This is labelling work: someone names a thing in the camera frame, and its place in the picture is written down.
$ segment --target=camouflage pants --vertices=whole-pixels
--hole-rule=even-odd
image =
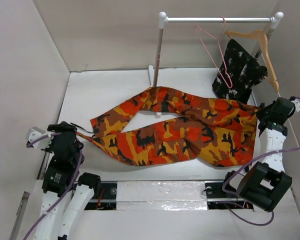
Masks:
[[[180,117],[121,132],[140,110]],[[127,165],[169,164],[197,156],[217,167],[243,165],[253,157],[257,110],[234,100],[151,87],[91,119],[94,136],[78,135]]]

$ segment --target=black garment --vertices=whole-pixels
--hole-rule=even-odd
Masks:
[[[238,100],[244,104],[248,102],[252,92],[251,87],[261,83],[268,75],[267,68],[259,63],[235,40],[231,39],[224,53],[227,73],[232,80],[232,88],[228,88],[218,72],[212,84],[215,95],[220,99]],[[230,86],[230,80],[225,73],[225,65],[220,67],[222,76]]]

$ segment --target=white wall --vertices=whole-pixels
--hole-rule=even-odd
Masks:
[[[55,122],[68,78],[32,0],[0,0],[0,240],[9,239],[43,157],[26,148],[27,130]]]
[[[278,0],[34,0],[70,71],[135,69],[153,65],[158,15],[169,17],[270,17]],[[193,23],[169,23],[164,30],[162,67],[213,67]],[[223,25],[203,25],[217,36]],[[264,24],[227,24],[252,32]],[[218,45],[204,38],[220,60]],[[228,41],[223,36],[223,46]],[[254,41],[241,41],[251,50]]]
[[[273,12],[277,11],[283,12],[284,18],[269,41],[269,56],[280,85],[280,95],[300,97],[300,0],[279,0]],[[254,93],[259,103],[269,104],[277,97],[266,81],[256,86]],[[300,145],[300,112],[290,121],[293,130],[289,128],[284,148],[296,147],[295,140]],[[300,211],[300,151],[285,153],[283,157],[285,169],[293,179],[292,189]]]

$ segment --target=hanger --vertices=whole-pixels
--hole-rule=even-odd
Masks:
[[[274,68],[271,64],[270,58],[269,58],[268,38],[267,38],[267,35],[265,34],[265,32],[262,30],[256,30],[251,33],[226,31],[224,34],[227,35],[229,38],[231,38],[231,36],[233,36],[233,37],[240,37],[240,38],[245,38],[245,39],[258,40],[258,43],[259,43],[259,46],[260,46],[260,49],[261,49],[261,52],[262,52],[262,55],[263,55],[263,58],[265,61],[266,68],[267,68],[268,73],[271,78],[271,79],[269,79],[267,76],[265,76],[264,79],[266,79],[274,87],[274,90],[277,93],[279,91],[279,83],[277,81],[275,70],[274,70]]]

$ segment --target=purple cable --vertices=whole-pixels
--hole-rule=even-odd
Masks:
[[[242,167],[240,167],[233,175],[231,175],[225,182],[224,184],[222,185],[222,190],[227,193],[227,194],[232,194],[232,195],[236,195],[237,196],[237,193],[235,191],[229,191],[226,189],[226,186],[230,183],[230,181],[235,177],[237,176],[242,170],[244,170],[247,166],[249,166],[250,164],[252,164],[253,162],[255,161],[258,161],[259,159],[262,159],[266,156],[269,156],[269,155],[272,155],[272,154],[275,154],[275,153],[286,153],[286,152],[293,152],[293,151],[298,151],[300,150],[300,146],[299,147],[293,147],[293,148],[290,148],[290,149],[280,149],[279,151],[270,151],[270,152],[266,152],[264,154],[261,154],[260,156],[257,156],[255,157],[254,159],[252,159],[251,161],[249,161],[248,163],[246,163],[245,165],[243,165]],[[275,214],[274,212],[272,211],[271,214],[272,214],[272,217],[270,219],[270,221],[266,222],[266,223],[254,223],[254,222],[250,222],[248,220],[245,220],[243,219],[242,217],[238,216],[234,211],[232,211],[231,209],[229,209],[236,217],[238,217],[239,219],[243,220],[244,222],[248,223],[248,224],[251,224],[251,225],[255,225],[255,226],[266,226],[268,224],[270,224],[272,221],[273,221],[273,218],[275,217]]]
[[[60,133],[52,133],[51,136],[57,136]],[[47,138],[48,135],[44,135],[42,137],[39,137],[38,139],[34,140],[33,142],[29,143],[27,145],[27,148],[30,148],[33,144],[37,143],[38,141]],[[47,213],[50,213],[52,209],[55,208],[55,206],[57,206],[61,200],[66,196],[66,194],[71,190],[73,184],[75,183],[75,180],[77,178],[77,175],[79,173],[79,167],[81,165],[81,160],[82,160],[82,150],[80,150],[80,154],[79,154],[79,160],[78,160],[78,164],[76,165],[73,177],[68,185],[68,187],[66,188],[66,190],[64,191],[64,193],[61,195],[61,197],[46,211]],[[31,232],[36,228],[36,226],[41,222],[42,219],[44,219],[44,217],[46,216],[46,214],[43,214],[39,217],[39,219],[33,224],[33,226],[29,229],[29,231],[26,233],[26,235],[24,236],[23,240],[26,240],[29,235],[31,234]]]
[[[268,222],[266,223],[254,223],[254,222],[251,222],[251,221],[248,221],[248,220],[245,220],[243,217],[239,216],[238,214],[236,214],[234,211],[232,211],[232,209],[230,207],[227,206],[227,204],[232,204],[232,205],[236,205],[242,209],[244,209],[243,206],[241,206],[240,204],[238,203],[235,203],[235,202],[229,202],[229,201],[218,201],[217,203],[219,204],[224,204],[225,207],[232,213],[234,214],[237,218],[239,218],[240,220],[246,222],[247,224],[251,224],[251,225],[254,225],[254,226],[259,226],[259,227],[263,227],[263,226],[267,226],[269,225],[270,223],[272,223],[272,221],[275,219],[275,213],[274,211],[271,212],[271,218]]]

